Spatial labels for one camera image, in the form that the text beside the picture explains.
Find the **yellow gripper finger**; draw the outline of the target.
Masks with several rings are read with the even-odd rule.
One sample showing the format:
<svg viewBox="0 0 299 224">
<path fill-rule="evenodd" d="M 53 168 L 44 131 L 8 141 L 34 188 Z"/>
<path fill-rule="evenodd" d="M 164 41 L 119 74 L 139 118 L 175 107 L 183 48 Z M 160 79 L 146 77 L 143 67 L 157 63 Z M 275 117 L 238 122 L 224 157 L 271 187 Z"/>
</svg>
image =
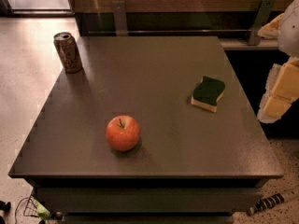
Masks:
<svg viewBox="0 0 299 224">
<path fill-rule="evenodd" d="M 262 123 L 274 123 L 298 99 L 299 59 L 291 57 L 283 65 L 274 63 L 266 80 L 257 118 Z"/>
<path fill-rule="evenodd" d="M 267 38 L 267 39 L 274 39 L 278 37 L 278 28 L 280 25 L 280 21 L 283 17 L 283 13 L 276 16 L 273 20 L 268 22 L 262 28 L 259 29 L 257 35 L 259 37 Z"/>
</svg>

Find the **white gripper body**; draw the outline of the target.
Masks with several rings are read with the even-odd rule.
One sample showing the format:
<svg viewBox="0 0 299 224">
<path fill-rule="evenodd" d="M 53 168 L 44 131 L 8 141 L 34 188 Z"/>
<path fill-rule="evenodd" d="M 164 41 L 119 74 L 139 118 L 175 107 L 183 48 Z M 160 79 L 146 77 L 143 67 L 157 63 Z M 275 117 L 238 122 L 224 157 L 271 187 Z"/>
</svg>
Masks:
<svg viewBox="0 0 299 224">
<path fill-rule="evenodd" d="M 281 17 L 278 49 L 290 56 L 299 56 L 299 0 L 293 0 Z"/>
</svg>

